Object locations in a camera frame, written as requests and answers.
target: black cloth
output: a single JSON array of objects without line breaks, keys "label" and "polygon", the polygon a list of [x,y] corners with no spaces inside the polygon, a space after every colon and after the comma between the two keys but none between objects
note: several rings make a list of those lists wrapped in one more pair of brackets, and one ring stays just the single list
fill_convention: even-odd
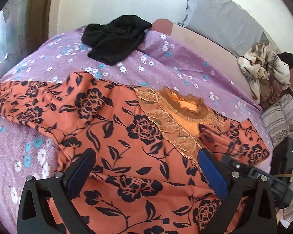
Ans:
[{"label": "black cloth", "polygon": [[88,54],[91,59],[114,65],[144,41],[144,31],[151,27],[136,15],[124,15],[108,25],[88,25],[81,41],[93,48]]},{"label": "black cloth", "polygon": [[293,54],[283,53],[283,54],[278,54],[278,56],[284,63],[289,65],[289,68],[293,68]]}]

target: orange floral dress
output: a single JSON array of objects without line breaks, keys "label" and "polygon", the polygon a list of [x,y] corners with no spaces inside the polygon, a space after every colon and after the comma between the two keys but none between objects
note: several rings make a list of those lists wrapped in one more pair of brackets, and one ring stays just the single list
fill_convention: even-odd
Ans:
[{"label": "orange floral dress", "polygon": [[[96,164],[73,204],[97,234],[197,233],[222,203],[200,172],[197,152],[207,147],[219,160],[230,154],[249,165],[269,156],[249,120],[239,123],[210,108],[200,117],[200,101],[87,72],[63,84],[0,83],[0,115],[57,142],[59,170],[85,149],[95,151]],[[52,201],[50,208],[66,233]],[[242,210],[241,204],[227,232]]]}]

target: bed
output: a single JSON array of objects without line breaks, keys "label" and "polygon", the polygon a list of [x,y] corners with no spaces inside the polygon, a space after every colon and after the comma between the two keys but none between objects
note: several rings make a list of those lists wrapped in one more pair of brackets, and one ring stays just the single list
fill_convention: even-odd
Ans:
[{"label": "bed", "polygon": [[[0,82],[61,83],[70,73],[85,70],[96,78],[123,84],[156,89],[166,85],[184,95],[202,96],[207,105],[228,118],[240,122],[250,119],[272,156],[273,145],[260,118],[262,109],[253,101],[236,57],[222,47],[159,19],[137,51],[117,65],[107,66],[87,56],[91,48],[81,42],[83,31],[84,27],[51,38]],[[271,157],[259,167],[269,172],[270,161]],[[57,166],[57,146],[52,140],[0,116],[0,221],[9,233],[16,233],[18,205],[26,176],[47,178],[55,173]]]}]

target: white wall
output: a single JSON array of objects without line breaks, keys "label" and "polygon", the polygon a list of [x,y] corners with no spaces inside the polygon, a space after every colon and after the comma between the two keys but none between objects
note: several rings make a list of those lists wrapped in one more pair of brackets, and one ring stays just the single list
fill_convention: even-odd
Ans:
[{"label": "white wall", "polygon": [[[233,1],[262,25],[281,52],[293,53],[293,17],[282,0]],[[185,17],[186,5],[187,0],[52,0],[51,6],[59,9],[58,18],[50,14],[50,33],[106,24],[124,14],[136,14],[151,23],[158,18],[178,23]]]}]

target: garment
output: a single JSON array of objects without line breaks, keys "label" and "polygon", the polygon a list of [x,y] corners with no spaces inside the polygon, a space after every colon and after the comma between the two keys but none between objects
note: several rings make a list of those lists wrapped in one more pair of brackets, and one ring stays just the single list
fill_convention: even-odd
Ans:
[{"label": "garment", "polygon": [[144,31],[151,27],[136,15],[124,15],[107,25],[88,25],[81,41],[93,48],[88,54],[91,59],[114,65],[144,41]]},{"label": "garment", "polygon": [[[62,84],[0,83],[0,115],[52,138],[60,149],[59,170],[94,149],[97,162],[73,204],[97,234],[202,230],[222,203],[197,164],[209,138],[219,145],[209,145],[219,160],[230,154],[256,165],[269,156],[249,120],[227,119],[191,95],[96,80],[87,72]],[[194,123],[205,129],[188,131]],[[50,208],[63,229],[52,200]]]},{"label": "garment", "polygon": [[250,84],[253,99],[264,109],[275,103],[282,90],[291,85],[289,66],[263,43],[248,50],[238,59],[238,64]]},{"label": "garment", "polygon": [[293,54],[291,53],[282,53],[278,54],[279,58],[286,64],[289,65],[289,68],[293,68]]}]

